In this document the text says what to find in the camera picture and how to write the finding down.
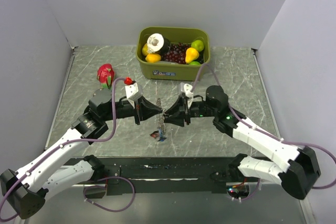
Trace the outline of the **large silver toothed keyring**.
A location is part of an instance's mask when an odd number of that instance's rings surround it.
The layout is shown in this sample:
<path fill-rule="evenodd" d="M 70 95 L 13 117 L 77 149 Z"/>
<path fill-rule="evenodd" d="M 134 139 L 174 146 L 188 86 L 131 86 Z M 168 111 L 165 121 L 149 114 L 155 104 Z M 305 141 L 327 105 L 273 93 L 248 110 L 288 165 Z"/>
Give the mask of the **large silver toothed keyring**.
<path fill-rule="evenodd" d="M 161 112 L 161 114 L 157 115 L 157 131 L 159 132 L 160 136 L 164 135 L 166 137 L 166 127 L 164 124 L 164 114 Z"/>

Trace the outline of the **red tag key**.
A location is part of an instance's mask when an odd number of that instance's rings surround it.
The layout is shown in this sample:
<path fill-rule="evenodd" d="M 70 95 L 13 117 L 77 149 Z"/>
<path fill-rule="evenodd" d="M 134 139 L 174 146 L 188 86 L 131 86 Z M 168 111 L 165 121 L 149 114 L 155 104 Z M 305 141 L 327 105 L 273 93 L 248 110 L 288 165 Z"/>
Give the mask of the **red tag key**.
<path fill-rule="evenodd" d="M 154 139 L 157 139 L 158 137 L 160 137 L 160 134 L 158 131 L 154 131 L 153 133 L 150 134 L 150 136 Z"/>

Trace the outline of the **blue tag key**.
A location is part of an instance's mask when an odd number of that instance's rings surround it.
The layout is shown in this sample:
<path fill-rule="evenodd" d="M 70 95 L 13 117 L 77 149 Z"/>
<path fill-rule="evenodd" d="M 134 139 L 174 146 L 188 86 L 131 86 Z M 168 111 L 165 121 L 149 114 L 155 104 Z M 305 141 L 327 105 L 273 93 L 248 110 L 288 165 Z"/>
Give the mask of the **blue tag key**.
<path fill-rule="evenodd" d="M 163 142 L 166 140 L 166 137 L 164 135 L 160 136 L 158 139 L 158 142 Z"/>

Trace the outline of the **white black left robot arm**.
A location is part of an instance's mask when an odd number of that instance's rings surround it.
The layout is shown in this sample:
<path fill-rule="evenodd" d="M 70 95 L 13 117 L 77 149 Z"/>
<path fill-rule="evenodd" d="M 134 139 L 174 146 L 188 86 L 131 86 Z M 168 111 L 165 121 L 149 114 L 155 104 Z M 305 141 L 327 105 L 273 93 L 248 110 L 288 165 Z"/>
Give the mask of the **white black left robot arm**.
<path fill-rule="evenodd" d="M 100 89 L 89 100 L 84 113 L 48 150 L 17 171 L 1 174 L 1 205 L 9 203 L 21 219 L 36 214 L 55 194 L 79 182 L 98 183 L 104 176 L 104 165 L 93 155 L 86 156 L 71 168 L 60 170 L 73 155 L 94 142 L 108 130 L 107 121 L 133 117 L 140 124 L 162 109 L 149 102 L 142 91 L 126 87 L 126 95 L 115 99 L 113 91 Z"/>

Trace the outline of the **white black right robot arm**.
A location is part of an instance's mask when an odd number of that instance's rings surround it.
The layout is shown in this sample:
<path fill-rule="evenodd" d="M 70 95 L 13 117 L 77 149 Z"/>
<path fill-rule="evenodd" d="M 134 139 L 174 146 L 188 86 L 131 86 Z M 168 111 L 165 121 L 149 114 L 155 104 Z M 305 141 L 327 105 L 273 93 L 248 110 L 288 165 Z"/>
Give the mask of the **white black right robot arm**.
<path fill-rule="evenodd" d="M 201 101 L 194 101 L 190 84 L 181 83 L 177 101 L 164 112 L 164 122 L 184 127 L 192 118 L 212 117 L 213 125 L 267 157 L 256 159 L 238 154 L 229 165 L 235 181 L 255 177 L 281 185 L 293 198 L 303 200 L 321 175 L 315 151 L 304 146 L 285 144 L 264 131 L 250 118 L 229 105 L 228 95 L 220 86 L 210 86 Z"/>

